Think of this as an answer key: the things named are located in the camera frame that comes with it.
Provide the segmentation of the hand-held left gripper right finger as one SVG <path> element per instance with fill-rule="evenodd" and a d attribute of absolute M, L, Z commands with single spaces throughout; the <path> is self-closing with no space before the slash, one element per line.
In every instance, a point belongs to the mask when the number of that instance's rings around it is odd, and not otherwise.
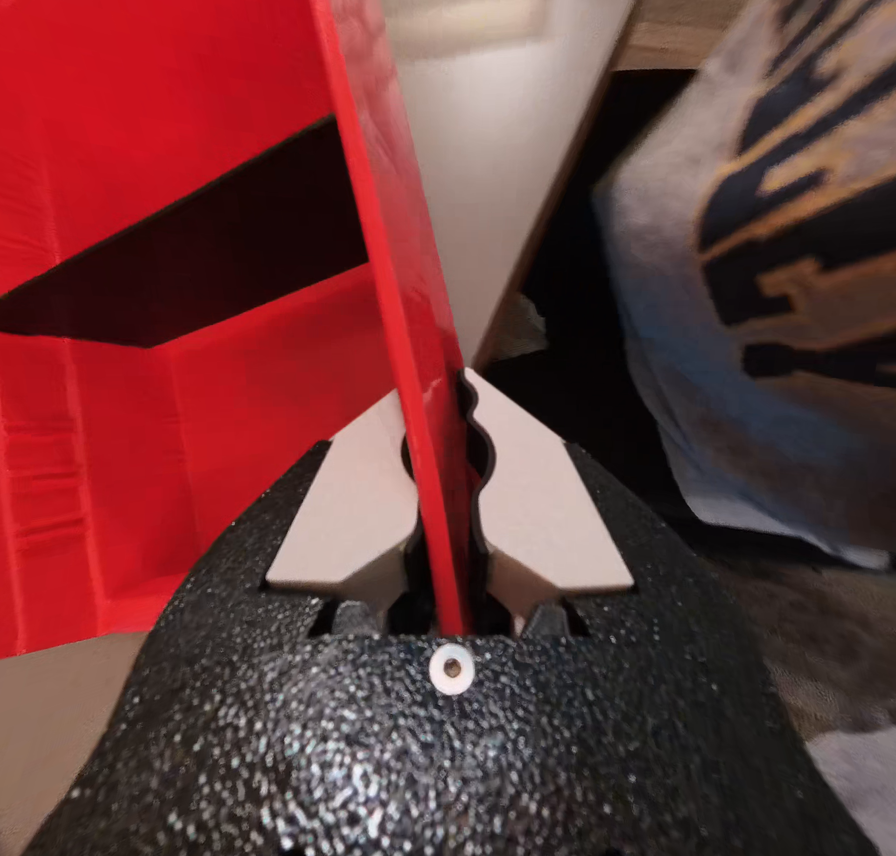
<path fill-rule="evenodd" d="M 545 604 L 635 583 L 569 445 L 473 369 L 458 403 L 472 473 L 469 606 L 477 634 L 511 634 Z"/>

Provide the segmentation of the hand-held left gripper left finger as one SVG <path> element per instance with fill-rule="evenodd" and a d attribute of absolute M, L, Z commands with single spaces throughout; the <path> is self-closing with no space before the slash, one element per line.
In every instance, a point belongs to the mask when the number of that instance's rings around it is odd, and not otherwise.
<path fill-rule="evenodd" d="M 397 390 L 334 434 L 264 581 L 335 604 L 334 634 L 391 630 L 420 596 L 420 504 Z"/>

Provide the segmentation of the red plastic box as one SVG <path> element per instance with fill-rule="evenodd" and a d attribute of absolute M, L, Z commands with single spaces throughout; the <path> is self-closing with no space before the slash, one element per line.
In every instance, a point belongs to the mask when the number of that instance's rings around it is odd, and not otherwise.
<path fill-rule="evenodd" d="M 397 389 L 473 629 L 463 366 L 378 0 L 2 0 L 2 656 L 148 629 Z"/>

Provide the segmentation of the person's printed grey shirt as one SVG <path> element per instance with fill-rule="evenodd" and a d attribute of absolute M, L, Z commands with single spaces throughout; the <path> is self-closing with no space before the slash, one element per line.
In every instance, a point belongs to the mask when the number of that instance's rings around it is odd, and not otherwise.
<path fill-rule="evenodd" d="M 628 367 L 708 524 L 894 559 L 895 0 L 749 0 L 595 191 Z"/>

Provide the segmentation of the white table leg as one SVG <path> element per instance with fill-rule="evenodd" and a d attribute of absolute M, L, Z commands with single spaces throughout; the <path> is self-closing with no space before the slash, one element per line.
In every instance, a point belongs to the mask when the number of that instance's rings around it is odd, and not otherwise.
<path fill-rule="evenodd" d="M 465 363 L 498 317 L 639 0 L 379 0 Z"/>

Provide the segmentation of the wooden tabletop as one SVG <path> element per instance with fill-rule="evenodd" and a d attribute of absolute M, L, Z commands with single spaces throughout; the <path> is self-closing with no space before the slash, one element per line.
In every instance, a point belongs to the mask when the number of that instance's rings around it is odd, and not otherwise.
<path fill-rule="evenodd" d="M 694 69 L 746 0 L 639 0 L 615 70 Z"/>

